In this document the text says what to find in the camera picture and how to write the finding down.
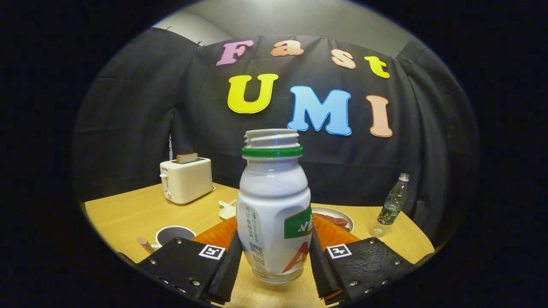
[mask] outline yellow letter u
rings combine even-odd
[[[229,108],[237,113],[256,113],[270,104],[272,98],[272,85],[278,79],[276,74],[260,74],[257,79],[261,81],[259,98],[256,101],[245,101],[243,95],[246,91],[246,84],[251,80],[250,75],[239,75],[229,79],[230,90],[228,104]]]

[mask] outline wooden table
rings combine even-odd
[[[219,201],[231,202],[238,190],[215,184],[216,190],[185,205],[178,205],[164,198],[162,184],[88,201],[85,208],[88,217],[103,239],[115,252],[122,252],[138,263],[148,253],[137,242],[138,237],[156,244],[156,232],[165,226],[188,227],[196,234],[220,223]],[[315,204],[338,209],[354,222],[352,234],[360,239],[371,237],[369,224],[374,221],[381,207],[349,207]],[[411,263],[416,263],[434,248],[424,233],[403,213],[381,238],[390,248]],[[231,301],[224,307],[325,307],[318,298],[310,261],[296,281],[280,286],[266,284],[253,276],[251,267],[242,256]]]

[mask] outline letter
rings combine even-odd
[[[367,95],[366,99],[371,103],[371,110],[373,111],[373,126],[369,129],[371,135],[377,137],[392,136],[392,129],[388,127],[388,115],[386,114],[388,100],[377,95]]]
[[[281,41],[274,44],[274,47],[276,48],[270,52],[273,56],[300,55],[305,52],[299,41]]]
[[[299,251],[297,252],[297,254],[295,254],[293,259],[289,262],[289,264],[283,270],[282,274],[292,269],[293,266],[295,266],[296,264],[304,262],[306,260],[306,254],[308,254],[308,242],[305,241],[301,245],[301,248],[299,248]]]
[[[246,46],[247,47],[253,46],[253,41],[249,40],[249,41],[241,41],[241,42],[234,42],[234,43],[226,43],[223,46],[225,47],[225,50],[222,52],[221,60],[217,62],[218,66],[235,63],[236,59],[234,58],[234,55],[242,56],[243,53],[246,52]]]
[[[256,101],[245,101],[243,95],[246,92],[246,84],[251,80],[250,75],[239,75],[229,79],[230,90],[228,105],[229,108],[237,113],[256,113],[270,104],[272,97],[272,85],[274,80],[278,79],[276,74],[260,74],[257,79],[261,81],[259,98]]]
[[[352,61],[353,59],[352,55],[342,51],[340,49],[332,49],[331,54],[333,55],[331,57],[331,60],[335,62],[335,64],[340,65],[342,67],[346,67],[347,69],[355,69],[356,63]]]
[[[389,73],[383,71],[383,66],[386,67],[386,63],[379,60],[379,58],[377,58],[376,56],[366,56],[364,59],[369,61],[369,66],[376,75],[382,78],[390,77]]]
[[[334,135],[350,135],[352,129],[348,126],[348,99],[350,93],[342,90],[332,90],[326,100],[321,103],[316,93],[303,85],[296,85],[289,89],[295,94],[295,110],[293,120],[287,123],[287,128],[296,130],[307,130],[308,123],[305,122],[306,113],[312,122],[315,131],[322,128],[323,123],[329,117],[329,124],[326,131]]]

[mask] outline toaster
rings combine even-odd
[[[177,160],[160,163],[164,197],[177,204],[189,203],[212,191],[211,160],[198,157],[194,162]]]

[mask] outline wooden handle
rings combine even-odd
[[[141,246],[150,254],[153,254],[154,253],[154,248],[152,246],[150,246],[150,243],[145,239],[145,238],[142,238],[142,237],[139,237],[137,239],[137,241],[139,242],[139,244],[141,244]]]

